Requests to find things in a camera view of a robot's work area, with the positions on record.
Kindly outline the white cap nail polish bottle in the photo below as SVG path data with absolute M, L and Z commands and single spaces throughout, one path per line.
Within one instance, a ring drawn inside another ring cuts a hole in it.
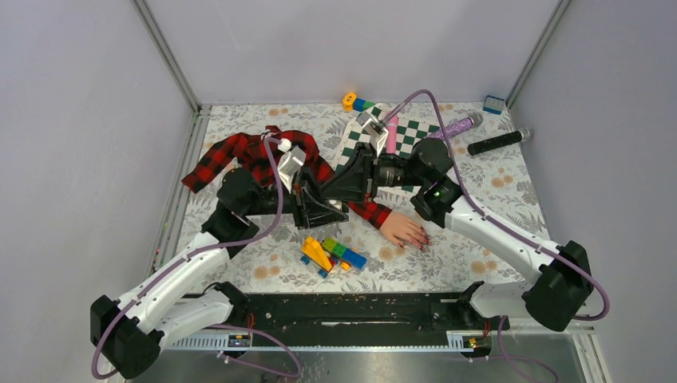
M 336 200 L 336 199 L 329 199 L 327 202 L 328 202 L 331 206 L 333 206 L 333 207 L 335 207 L 335 208 L 337 208 L 337 209 L 341 209 L 341 208 L 342 208 L 342 203 L 341 203 L 340 201 Z

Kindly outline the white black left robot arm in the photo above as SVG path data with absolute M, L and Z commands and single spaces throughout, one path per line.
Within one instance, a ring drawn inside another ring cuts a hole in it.
M 248 308 L 231 285 L 189 303 L 181 299 L 211 270 L 267 237 L 284 214 L 293 215 L 300 228 L 347 219 L 346 197 L 330 182 L 320 183 L 309 168 L 292 173 L 276 168 L 274 183 L 267 187 L 243 168 L 224 178 L 215 211 L 182 251 L 119 298 L 102 295 L 91 305 L 94 378 L 120 374 L 132 379 L 183 338 L 221 323 L 243 325 Z

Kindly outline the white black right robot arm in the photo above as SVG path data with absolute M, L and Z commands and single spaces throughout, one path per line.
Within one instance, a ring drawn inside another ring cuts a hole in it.
M 348 163 L 324 182 L 324 199 L 370 202 L 379 188 L 414 186 L 414 210 L 426 221 L 480 244 L 522 276 L 520 282 L 475 282 L 461 295 L 459 321 L 476 329 L 489 318 L 531 318 L 545 328 L 564 331 L 594 290 L 586 250 L 570 241 L 560 245 L 533 235 L 480 205 L 450 179 L 448 148 L 423 139 L 406 157 L 377 155 L 357 144 Z

